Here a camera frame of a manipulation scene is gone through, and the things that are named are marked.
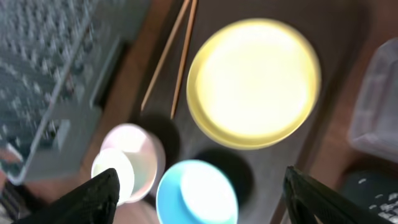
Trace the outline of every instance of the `yellow plate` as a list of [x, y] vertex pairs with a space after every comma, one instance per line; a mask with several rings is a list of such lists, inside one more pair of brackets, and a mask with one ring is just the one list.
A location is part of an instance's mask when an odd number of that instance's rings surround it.
[[199, 128], [235, 149], [260, 149], [294, 132], [311, 113], [320, 66], [307, 39], [279, 21], [248, 19], [201, 47], [187, 83]]

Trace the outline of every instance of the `wooden chopstick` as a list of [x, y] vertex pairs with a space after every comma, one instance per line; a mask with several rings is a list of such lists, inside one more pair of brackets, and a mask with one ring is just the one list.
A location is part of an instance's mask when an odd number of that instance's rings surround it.
[[185, 15], [185, 11], [188, 8], [189, 2], [190, 2], [190, 0], [184, 0], [184, 3], [182, 4], [182, 7], [180, 9], [180, 12], [178, 13], [177, 19], [175, 20], [175, 23], [174, 23], [174, 26], [173, 26], [173, 29], [172, 29], [172, 31], [171, 31], [171, 33], [169, 35], [169, 38], [167, 39], [166, 46], [164, 47], [162, 55], [160, 56], [159, 63], [156, 66], [156, 69], [155, 69], [155, 72], [154, 72], [154, 76], [150, 80], [149, 87], [148, 87], [148, 89], [147, 89], [147, 91], [145, 93], [144, 100], [141, 103], [141, 111], [143, 111], [144, 108], [145, 108], [145, 105], [146, 105], [146, 103], [148, 101], [150, 93], [152, 92], [152, 89], [153, 89], [153, 87], [154, 87], [154, 85], [156, 83], [157, 77], [159, 76], [159, 73], [160, 73], [160, 71], [161, 71], [161, 69], [163, 67], [163, 64], [165, 62], [166, 56], [169, 53], [169, 50], [170, 50], [171, 45], [173, 43], [174, 37], [177, 34], [178, 28], [180, 27], [180, 25], [182, 23], [182, 19], [183, 19], [184, 15]]
[[171, 119], [174, 118], [175, 110], [177, 108], [178, 96], [180, 94], [180, 89], [181, 89], [182, 75], [184, 73], [185, 64], [187, 62], [188, 49], [189, 49], [189, 44], [190, 44], [190, 40], [191, 40], [193, 21], [195, 20], [195, 13], [196, 13], [197, 5], [198, 5], [198, 0], [193, 0], [192, 5], [191, 5], [191, 12], [189, 15], [189, 20], [188, 20], [187, 33], [185, 34], [185, 41], [184, 41], [184, 47], [183, 47], [182, 55], [181, 55], [180, 68], [178, 70], [177, 83], [176, 83], [175, 91], [174, 91], [172, 112], [170, 115]]

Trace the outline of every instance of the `clear plastic container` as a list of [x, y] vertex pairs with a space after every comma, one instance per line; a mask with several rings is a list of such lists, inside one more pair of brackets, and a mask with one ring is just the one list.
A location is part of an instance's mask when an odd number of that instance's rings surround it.
[[398, 162], [398, 39], [387, 41], [374, 54], [348, 138], [357, 150]]

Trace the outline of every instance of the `gray dish rack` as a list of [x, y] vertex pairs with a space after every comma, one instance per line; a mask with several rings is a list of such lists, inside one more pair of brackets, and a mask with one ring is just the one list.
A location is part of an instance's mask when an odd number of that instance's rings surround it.
[[79, 171], [95, 105], [150, 0], [0, 0], [0, 159], [13, 184]]

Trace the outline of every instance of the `blue bowl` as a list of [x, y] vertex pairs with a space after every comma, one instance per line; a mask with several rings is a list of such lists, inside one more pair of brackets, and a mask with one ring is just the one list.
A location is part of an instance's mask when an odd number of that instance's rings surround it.
[[172, 166], [157, 189], [157, 216], [162, 224], [236, 224], [238, 200], [228, 178], [198, 160]]

